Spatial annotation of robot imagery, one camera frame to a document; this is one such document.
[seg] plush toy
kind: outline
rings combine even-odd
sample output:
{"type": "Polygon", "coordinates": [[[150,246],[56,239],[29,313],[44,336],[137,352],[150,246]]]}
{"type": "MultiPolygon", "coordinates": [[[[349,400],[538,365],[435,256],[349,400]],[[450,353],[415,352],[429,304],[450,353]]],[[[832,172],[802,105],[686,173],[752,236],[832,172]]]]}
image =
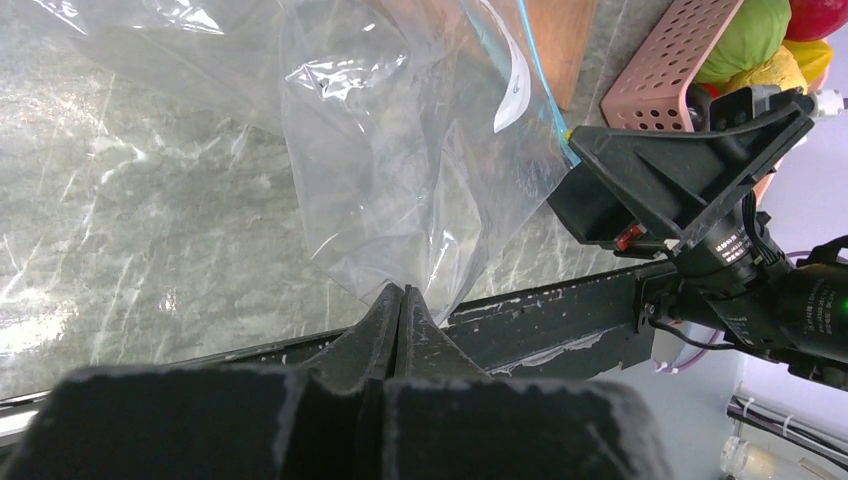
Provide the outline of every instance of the plush toy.
{"type": "Polygon", "coordinates": [[[821,77],[833,60],[833,48],[824,40],[816,40],[815,42],[784,40],[783,46],[792,52],[792,56],[795,57],[798,66],[801,67],[801,73],[804,74],[808,84],[821,77]]]}
{"type": "Polygon", "coordinates": [[[807,91],[807,80],[798,67],[798,62],[786,47],[780,46],[770,60],[747,72],[731,77],[724,85],[724,92],[730,93],[751,85],[777,85],[781,90],[801,87],[807,91]]]}
{"type": "Polygon", "coordinates": [[[848,0],[789,0],[792,20],[786,38],[795,42],[821,40],[848,23],[848,0]]]}
{"type": "Polygon", "coordinates": [[[721,85],[770,59],[789,26],[789,0],[745,0],[695,76],[721,85]]]}

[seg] clear plastic bag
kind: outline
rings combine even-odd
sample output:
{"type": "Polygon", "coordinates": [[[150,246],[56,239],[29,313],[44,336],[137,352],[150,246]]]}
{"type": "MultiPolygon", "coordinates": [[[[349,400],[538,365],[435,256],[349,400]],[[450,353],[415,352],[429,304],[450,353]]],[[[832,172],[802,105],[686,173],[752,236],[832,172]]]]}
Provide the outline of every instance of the clear plastic bag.
{"type": "Polygon", "coordinates": [[[515,0],[16,0],[158,89],[283,133],[312,260],[437,320],[568,171],[515,0]]]}

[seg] white wall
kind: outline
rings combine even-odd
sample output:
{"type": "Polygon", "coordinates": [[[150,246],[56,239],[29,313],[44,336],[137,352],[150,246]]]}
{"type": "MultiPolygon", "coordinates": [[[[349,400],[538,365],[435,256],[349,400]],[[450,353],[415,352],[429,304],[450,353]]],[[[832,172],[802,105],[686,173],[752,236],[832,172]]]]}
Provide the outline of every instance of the white wall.
{"type": "MultiPolygon", "coordinates": [[[[848,28],[828,42],[835,53],[825,87],[848,96],[848,28]]],[[[787,253],[848,234],[848,113],[818,122],[808,139],[786,156],[762,203],[787,253]]]]}
{"type": "MultiPolygon", "coordinates": [[[[828,42],[835,55],[825,86],[848,96],[848,28],[828,42]]],[[[787,155],[762,205],[773,218],[772,236],[787,253],[848,234],[848,113],[817,123],[808,138],[787,155]]],[[[747,362],[741,388],[745,395],[819,428],[830,426],[832,434],[848,439],[848,392],[800,380],[785,365],[756,359],[747,362]]]]}
{"type": "Polygon", "coordinates": [[[741,377],[745,355],[709,352],[675,375],[656,373],[653,360],[627,370],[605,372],[597,380],[632,387],[648,404],[660,429],[666,459],[677,480],[718,480],[724,443],[733,435],[727,403],[741,377]]]}

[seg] marble countertop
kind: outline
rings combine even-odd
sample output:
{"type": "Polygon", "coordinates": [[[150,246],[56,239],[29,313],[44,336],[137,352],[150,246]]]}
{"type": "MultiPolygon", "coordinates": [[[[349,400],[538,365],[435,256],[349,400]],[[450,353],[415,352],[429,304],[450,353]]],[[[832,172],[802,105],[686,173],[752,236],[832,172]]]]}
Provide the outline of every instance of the marble countertop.
{"type": "MultiPolygon", "coordinates": [[[[602,122],[598,102],[668,3],[600,2],[572,124],[602,122]]],[[[282,138],[116,76],[8,1],[0,66],[0,398],[82,365],[180,361],[366,311],[309,262],[282,138]]],[[[469,299],[626,265],[545,205],[469,299]]]]}

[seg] white label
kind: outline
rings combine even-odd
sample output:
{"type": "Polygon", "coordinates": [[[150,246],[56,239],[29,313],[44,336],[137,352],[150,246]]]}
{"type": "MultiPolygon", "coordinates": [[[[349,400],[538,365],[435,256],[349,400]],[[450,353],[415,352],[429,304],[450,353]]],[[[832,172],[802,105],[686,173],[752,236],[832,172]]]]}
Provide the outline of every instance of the white label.
{"type": "Polygon", "coordinates": [[[509,34],[503,19],[495,12],[489,0],[480,0],[480,3],[492,14],[498,28],[506,38],[506,42],[509,44],[509,56],[512,60],[506,94],[501,100],[497,113],[495,113],[494,129],[495,133],[498,133],[515,123],[530,105],[530,67],[527,65],[524,54],[518,48],[518,44],[515,43],[515,39],[509,34]]]}

